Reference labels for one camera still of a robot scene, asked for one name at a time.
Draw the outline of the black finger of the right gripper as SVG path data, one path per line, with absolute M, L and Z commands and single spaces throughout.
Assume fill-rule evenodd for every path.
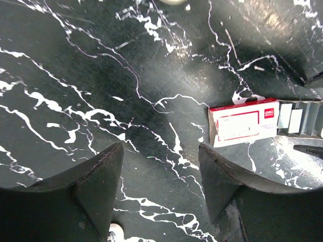
M 323 159 L 323 147 L 308 146 L 308 145 L 294 145 L 293 149 L 296 151 Z

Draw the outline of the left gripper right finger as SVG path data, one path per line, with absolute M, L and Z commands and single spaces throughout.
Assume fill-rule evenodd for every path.
M 205 144 L 198 159 L 217 241 L 322 241 L 322 188 L 264 178 Z

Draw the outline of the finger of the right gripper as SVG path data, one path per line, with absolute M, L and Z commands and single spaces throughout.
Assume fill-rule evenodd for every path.
M 307 88 L 322 88 L 323 87 L 323 72 L 316 74 L 304 82 Z

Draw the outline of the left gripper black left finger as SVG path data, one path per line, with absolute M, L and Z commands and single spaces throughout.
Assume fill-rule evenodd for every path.
M 29 187 L 1 188 L 1 241 L 108 241 L 124 149 Z

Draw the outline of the staple box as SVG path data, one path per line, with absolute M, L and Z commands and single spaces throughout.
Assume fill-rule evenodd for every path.
M 276 136 L 322 139 L 322 102 L 267 98 L 209 108 L 213 147 L 225 147 Z

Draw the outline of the black grey stapler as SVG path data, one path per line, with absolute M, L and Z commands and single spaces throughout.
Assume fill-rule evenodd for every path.
M 186 0 L 159 0 L 159 1 L 170 6 L 176 6 L 186 2 Z

